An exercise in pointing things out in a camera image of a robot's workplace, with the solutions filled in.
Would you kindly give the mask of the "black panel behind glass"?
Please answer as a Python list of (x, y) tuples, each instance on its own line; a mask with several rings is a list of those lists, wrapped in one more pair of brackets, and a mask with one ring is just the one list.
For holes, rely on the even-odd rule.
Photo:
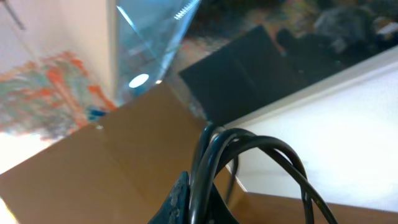
[(307, 84), (257, 26), (180, 72), (208, 121), (228, 124)]

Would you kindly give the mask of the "brown cardboard partition board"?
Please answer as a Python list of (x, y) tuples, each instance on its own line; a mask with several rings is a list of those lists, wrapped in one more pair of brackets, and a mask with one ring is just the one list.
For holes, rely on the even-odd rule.
[(3, 173), (1, 198), (20, 223), (147, 223), (205, 125), (160, 84)]

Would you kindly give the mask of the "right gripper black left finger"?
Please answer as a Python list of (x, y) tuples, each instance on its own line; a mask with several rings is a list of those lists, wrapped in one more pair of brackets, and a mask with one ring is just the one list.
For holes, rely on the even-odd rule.
[(187, 224), (189, 195), (189, 174), (183, 171), (148, 224)]

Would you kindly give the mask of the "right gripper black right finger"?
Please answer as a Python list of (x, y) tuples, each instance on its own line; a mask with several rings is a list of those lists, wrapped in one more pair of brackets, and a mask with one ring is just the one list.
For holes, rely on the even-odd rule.
[(233, 217), (215, 185), (212, 186), (208, 202), (207, 224), (239, 224)]

